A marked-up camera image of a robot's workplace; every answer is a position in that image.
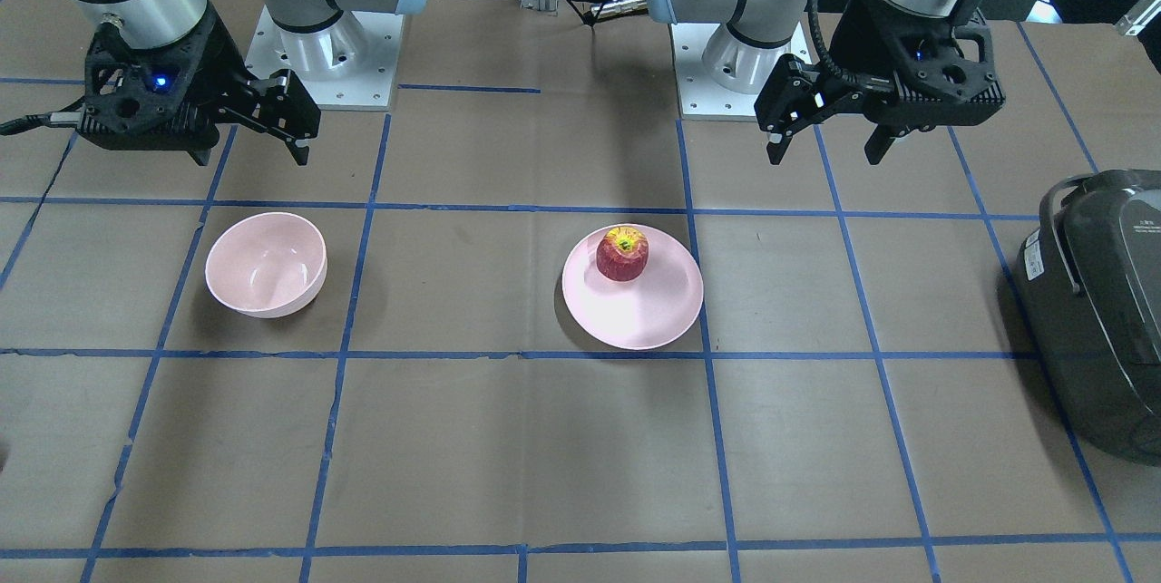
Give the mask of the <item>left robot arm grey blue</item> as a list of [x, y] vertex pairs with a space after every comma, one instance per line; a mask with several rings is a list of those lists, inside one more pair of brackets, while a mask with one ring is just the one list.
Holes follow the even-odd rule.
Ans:
[[914, 131], [975, 127], [1005, 103], [983, 0], [848, 0], [824, 39], [819, 0], [648, 0], [659, 23], [714, 23], [735, 44], [778, 58], [753, 111], [767, 161], [839, 113], [874, 125], [872, 165]]

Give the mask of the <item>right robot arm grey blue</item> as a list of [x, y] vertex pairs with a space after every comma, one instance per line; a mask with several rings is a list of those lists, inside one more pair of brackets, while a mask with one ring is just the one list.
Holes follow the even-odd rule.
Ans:
[[414, 15], [426, 1], [264, 0], [282, 53], [255, 74], [209, 0], [74, 0], [94, 29], [82, 96], [5, 121], [3, 135], [65, 128], [108, 151], [179, 151], [203, 166], [233, 123], [307, 165], [322, 121], [308, 82], [370, 64], [359, 14]]

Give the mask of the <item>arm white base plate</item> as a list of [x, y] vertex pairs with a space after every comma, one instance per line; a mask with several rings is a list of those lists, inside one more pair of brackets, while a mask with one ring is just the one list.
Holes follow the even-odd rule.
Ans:
[[279, 28], [262, 9], [246, 66], [257, 75], [289, 69], [322, 111], [391, 111], [405, 17], [347, 12], [310, 34]]
[[751, 46], [715, 23], [676, 23], [670, 34], [686, 120], [755, 121], [757, 95], [780, 55], [814, 62], [801, 24], [781, 46]]

